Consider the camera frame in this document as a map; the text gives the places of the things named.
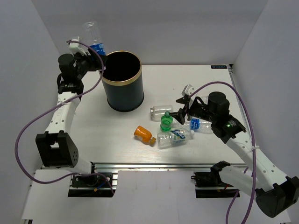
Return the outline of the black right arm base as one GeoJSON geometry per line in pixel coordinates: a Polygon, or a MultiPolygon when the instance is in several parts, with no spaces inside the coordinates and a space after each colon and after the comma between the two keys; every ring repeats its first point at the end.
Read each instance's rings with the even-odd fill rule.
{"type": "Polygon", "coordinates": [[[223,168],[230,166],[230,163],[220,161],[211,166],[209,171],[194,172],[191,180],[195,183],[196,198],[233,198],[235,194],[237,194],[237,197],[240,197],[238,189],[228,183],[224,183],[219,175],[223,168]]]}

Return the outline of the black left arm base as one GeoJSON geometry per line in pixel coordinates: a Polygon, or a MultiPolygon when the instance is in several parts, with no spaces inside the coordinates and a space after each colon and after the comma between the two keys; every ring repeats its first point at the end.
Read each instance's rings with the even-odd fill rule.
{"type": "Polygon", "coordinates": [[[72,176],[68,190],[68,197],[88,197],[88,198],[111,198],[113,193],[108,184],[110,183],[113,192],[116,191],[117,174],[104,172],[102,176],[81,177],[72,176]]]}

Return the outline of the orange plastic bottle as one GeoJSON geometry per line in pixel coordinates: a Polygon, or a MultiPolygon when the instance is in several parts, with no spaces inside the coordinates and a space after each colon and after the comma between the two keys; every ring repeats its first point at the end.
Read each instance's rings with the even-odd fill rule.
{"type": "Polygon", "coordinates": [[[138,140],[140,140],[142,143],[147,145],[154,145],[156,142],[156,138],[153,137],[150,131],[145,129],[142,126],[138,126],[134,132],[134,137],[138,140]]]}

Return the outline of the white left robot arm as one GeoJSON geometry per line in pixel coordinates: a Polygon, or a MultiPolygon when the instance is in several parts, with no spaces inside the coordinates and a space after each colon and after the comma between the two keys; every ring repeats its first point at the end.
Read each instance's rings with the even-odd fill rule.
{"type": "Polygon", "coordinates": [[[89,71],[101,70],[106,60],[107,56],[96,56],[92,51],[63,54],[58,58],[61,71],[57,78],[58,108],[54,110],[45,132],[36,136],[36,145],[45,167],[81,173],[88,186],[96,185],[99,175],[92,171],[93,164],[90,161],[80,158],[70,131],[84,90],[82,78],[89,71]]]}

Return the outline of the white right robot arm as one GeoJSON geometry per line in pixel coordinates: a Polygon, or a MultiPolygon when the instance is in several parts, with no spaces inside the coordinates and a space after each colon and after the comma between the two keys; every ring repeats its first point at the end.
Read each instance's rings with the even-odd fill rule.
{"type": "Polygon", "coordinates": [[[254,200],[259,209],[268,217],[274,218],[299,198],[299,179],[289,177],[272,163],[259,149],[252,146],[251,137],[242,123],[229,112],[230,103],[222,92],[212,92],[207,103],[200,97],[191,100],[188,95],[176,100],[183,104],[171,116],[180,124],[185,117],[196,117],[211,122],[213,133],[231,148],[255,174],[251,178],[221,161],[211,167],[210,181],[216,186],[228,183],[247,195],[254,192],[254,200]]]}

